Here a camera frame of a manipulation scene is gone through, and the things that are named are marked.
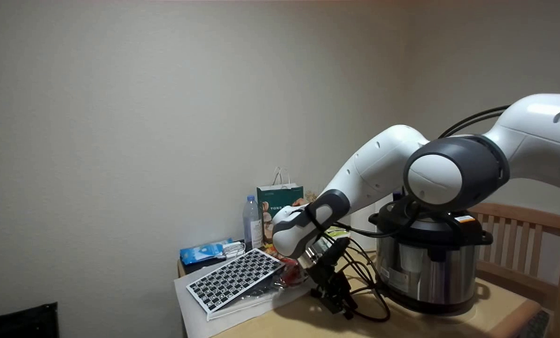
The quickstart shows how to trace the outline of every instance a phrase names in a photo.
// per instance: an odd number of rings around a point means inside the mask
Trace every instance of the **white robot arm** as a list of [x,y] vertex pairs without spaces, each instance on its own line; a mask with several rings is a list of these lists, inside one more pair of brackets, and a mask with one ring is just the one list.
[[510,178],[560,187],[560,93],[519,99],[484,135],[427,140],[394,125],[363,144],[316,200],[275,216],[275,246],[300,257],[333,221],[401,187],[431,210],[465,210]]

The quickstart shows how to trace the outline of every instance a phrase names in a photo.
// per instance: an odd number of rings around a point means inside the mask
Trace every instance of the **chair back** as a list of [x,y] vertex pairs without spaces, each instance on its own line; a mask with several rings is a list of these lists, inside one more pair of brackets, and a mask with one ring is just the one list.
[[[548,334],[560,338],[560,214],[497,202],[471,212],[495,236],[480,247],[478,276],[540,302],[551,313]],[[557,276],[540,266],[557,266]]]

